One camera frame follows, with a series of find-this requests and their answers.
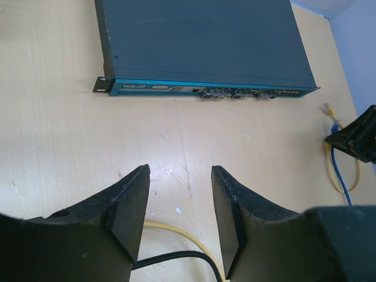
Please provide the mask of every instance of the scratch on table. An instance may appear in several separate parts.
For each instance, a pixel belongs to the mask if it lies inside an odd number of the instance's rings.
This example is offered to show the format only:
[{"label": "scratch on table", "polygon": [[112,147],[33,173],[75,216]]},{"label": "scratch on table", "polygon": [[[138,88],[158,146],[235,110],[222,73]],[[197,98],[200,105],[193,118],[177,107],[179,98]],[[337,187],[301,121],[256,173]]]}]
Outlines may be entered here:
[{"label": "scratch on table", "polygon": [[195,226],[195,224],[193,223],[193,221],[191,221],[190,217],[187,216],[187,218],[188,218],[189,222],[191,222],[191,224],[192,224],[193,226]]},{"label": "scratch on table", "polygon": [[192,193],[190,191],[190,183],[189,183],[189,181],[188,181],[188,191],[189,191],[190,198],[192,199]]},{"label": "scratch on table", "polygon": [[164,138],[164,140],[167,142],[167,138],[164,137],[162,134],[159,134],[160,137]]},{"label": "scratch on table", "polygon": [[180,166],[186,171],[187,174],[189,174],[189,171],[186,165],[185,166],[180,165]]},{"label": "scratch on table", "polygon": [[101,160],[98,160],[98,162],[99,162],[103,167],[106,167],[106,165],[105,165]]},{"label": "scratch on table", "polygon": [[179,179],[175,176],[175,174],[173,172],[171,172],[171,170],[170,170],[170,174],[175,178],[175,180],[178,182],[178,184],[182,187],[183,184],[179,181]]}]

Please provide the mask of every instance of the black cable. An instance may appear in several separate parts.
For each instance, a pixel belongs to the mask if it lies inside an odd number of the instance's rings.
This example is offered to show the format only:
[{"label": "black cable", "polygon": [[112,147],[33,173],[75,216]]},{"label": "black cable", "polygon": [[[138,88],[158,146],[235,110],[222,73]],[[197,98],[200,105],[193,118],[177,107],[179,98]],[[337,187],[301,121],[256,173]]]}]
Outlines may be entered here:
[{"label": "black cable", "polygon": [[152,264],[162,263],[168,260],[180,259],[183,257],[198,257],[203,260],[206,260],[210,266],[212,267],[214,274],[216,276],[217,282],[221,282],[221,274],[219,273],[219,269],[216,267],[214,261],[199,251],[175,251],[174,253],[169,254],[161,254],[160,256],[146,258],[144,260],[140,260],[132,266],[132,270],[140,269],[142,267],[151,266]]}]

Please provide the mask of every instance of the white wall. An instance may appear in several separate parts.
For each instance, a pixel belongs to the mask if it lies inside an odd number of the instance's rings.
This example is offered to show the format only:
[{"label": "white wall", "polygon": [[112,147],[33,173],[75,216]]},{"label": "white wall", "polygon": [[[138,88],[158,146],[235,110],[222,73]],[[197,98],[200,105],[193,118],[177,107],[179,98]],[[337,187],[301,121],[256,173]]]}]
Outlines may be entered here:
[{"label": "white wall", "polygon": [[376,104],[376,0],[356,1],[330,25],[360,115]]},{"label": "white wall", "polygon": [[356,0],[291,0],[291,3],[327,19],[332,19],[340,12],[346,10],[355,1]]}]

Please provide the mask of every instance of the sfp port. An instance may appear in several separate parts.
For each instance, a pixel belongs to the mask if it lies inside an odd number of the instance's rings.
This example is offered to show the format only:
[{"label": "sfp port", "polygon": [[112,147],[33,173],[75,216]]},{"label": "sfp port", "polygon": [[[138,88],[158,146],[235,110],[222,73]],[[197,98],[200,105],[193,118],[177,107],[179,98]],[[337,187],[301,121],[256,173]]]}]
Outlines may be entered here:
[{"label": "sfp port", "polygon": [[232,94],[232,98],[234,99],[240,99],[243,97],[253,97],[253,96],[254,96],[254,93],[252,92],[252,90],[248,90],[248,89],[237,89]]},{"label": "sfp port", "polygon": [[228,88],[207,88],[202,92],[202,98],[229,98],[232,96],[232,89]]},{"label": "sfp port", "polygon": [[261,91],[257,92],[257,97],[259,99],[274,99],[277,96],[274,93],[274,91],[271,91],[271,90],[261,90]]}]

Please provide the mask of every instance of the light wood table surface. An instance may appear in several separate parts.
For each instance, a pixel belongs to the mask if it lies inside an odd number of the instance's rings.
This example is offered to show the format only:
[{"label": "light wood table surface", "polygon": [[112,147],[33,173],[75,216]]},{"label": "light wood table surface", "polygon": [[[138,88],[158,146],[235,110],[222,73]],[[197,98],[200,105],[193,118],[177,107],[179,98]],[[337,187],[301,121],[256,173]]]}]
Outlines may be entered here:
[{"label": "light wood table surface", "polygon": [[[343,205],[325,172],[323,139],[354,105],[329,21],[294,7],[321,87],[301,99],[110,98],[92,93],[103,75],[93,0],[0,0],[0,212],[31,218],[75,204],[150,164],[147,219],[181,227],[220,260],[210,172],[288,209]],[[350,185],[352,158],[338,153]],[[355,204],[376,204],[363,164]],[[196,249],[179,235],[146,229],[139,258]],[[213,281],[209,266],[181,259],[132,273],[131,281]]]}]

